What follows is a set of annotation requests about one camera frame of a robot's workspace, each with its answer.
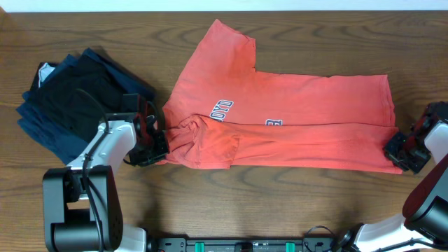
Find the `red printed t-shirt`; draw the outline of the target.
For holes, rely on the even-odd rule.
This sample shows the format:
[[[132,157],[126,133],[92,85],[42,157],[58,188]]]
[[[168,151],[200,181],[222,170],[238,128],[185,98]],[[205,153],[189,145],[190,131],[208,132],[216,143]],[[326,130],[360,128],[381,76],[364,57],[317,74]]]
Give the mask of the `red printed t-shirt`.
[[[316,167],[399,174],[388,78],[258,71],[256,41],[213,22],[163,106],[166,163]]]

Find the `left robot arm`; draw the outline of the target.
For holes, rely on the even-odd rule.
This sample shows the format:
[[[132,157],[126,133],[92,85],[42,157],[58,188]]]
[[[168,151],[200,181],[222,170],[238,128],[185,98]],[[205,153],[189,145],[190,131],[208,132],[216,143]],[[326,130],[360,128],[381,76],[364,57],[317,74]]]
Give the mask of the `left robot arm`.
[[[49,251],[156,251],[142,227],[126,225],[114,175],[122,163],[145,167],[169,152],[159,113],[140,94],[125,94],[117,113],[101,113],[98,131],[66,167],[43,176],[45,246]]]

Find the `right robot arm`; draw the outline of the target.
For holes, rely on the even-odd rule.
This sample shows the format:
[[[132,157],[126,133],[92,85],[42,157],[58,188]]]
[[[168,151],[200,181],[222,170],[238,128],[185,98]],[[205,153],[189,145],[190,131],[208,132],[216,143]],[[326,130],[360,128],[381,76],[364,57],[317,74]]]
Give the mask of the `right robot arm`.
[[[447,250],[447,103],[427,105],[409,134],[399,132],[384,147],[385,156],[403,171],[434,168],[413,189],[402,212],[348,231],[334,251]]]

